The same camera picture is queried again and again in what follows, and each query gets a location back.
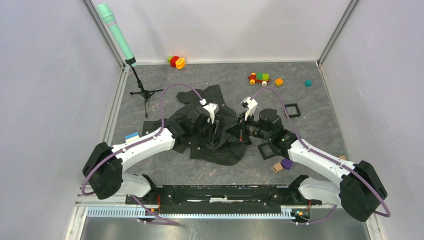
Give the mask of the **dark grey pinstriped shirt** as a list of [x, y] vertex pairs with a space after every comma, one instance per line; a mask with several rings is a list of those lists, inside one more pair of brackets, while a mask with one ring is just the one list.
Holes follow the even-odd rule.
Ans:
[[[213, 121], [207, 122], [200, 111], [199, 97], [203, 97], [208, 104], [217, 104]], [[236, 165], [245, 155], [251, 140], [241, 142], [226, 132], [238, 117], [226, 105], [220, 86], [216, 84], [196, 91], [180, 91], [176, 98], [184, 106], [164, 119], [165, 128], [175, 138], [172, 150], [182, 154], [189, 148], [190, 159], [224, 166]]]

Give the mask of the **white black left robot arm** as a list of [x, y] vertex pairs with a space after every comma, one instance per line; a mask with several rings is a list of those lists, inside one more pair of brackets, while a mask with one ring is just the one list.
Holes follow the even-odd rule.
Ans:
[[81, 193], [96, 195], [99, 200], [116, 194], [132, 195], [145, 204], [153, 203], [157, 190], [148, 176], [129, 174], [127, 170], [142, 160], [174, 149], [185, 138], [194, 142], [216, 122], [216, 110], [209, 105], [196, 107], [168, 119], [162, 117], [159, 127], [144, 136], [112, 146], [106, 142], [97, 144], [82, 170], [85, 179]]

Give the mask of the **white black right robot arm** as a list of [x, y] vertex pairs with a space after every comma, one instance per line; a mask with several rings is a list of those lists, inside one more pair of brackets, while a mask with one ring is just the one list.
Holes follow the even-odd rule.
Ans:
[[240, 141], [249, 137], [265, 140], [275, 156], [302, 164], [326, 178], [323, 181], [303, 175], [293, 181], [288, 196], [295, 204], [318, 200], [338, 205], [355, 220], [366, 222], [388, 196], [369, 162], [354, 163], [313, 148], [284, 127], [275, 109], [262, 110], [257, 121], [243, 112], [227, 133]]

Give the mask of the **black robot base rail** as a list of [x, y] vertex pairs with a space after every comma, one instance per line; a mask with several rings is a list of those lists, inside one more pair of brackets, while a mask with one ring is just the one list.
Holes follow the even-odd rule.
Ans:
[[316, 206], [287, 185], [162, 185], [139, 201], [162, 214], [277, 214], [282, 206]]

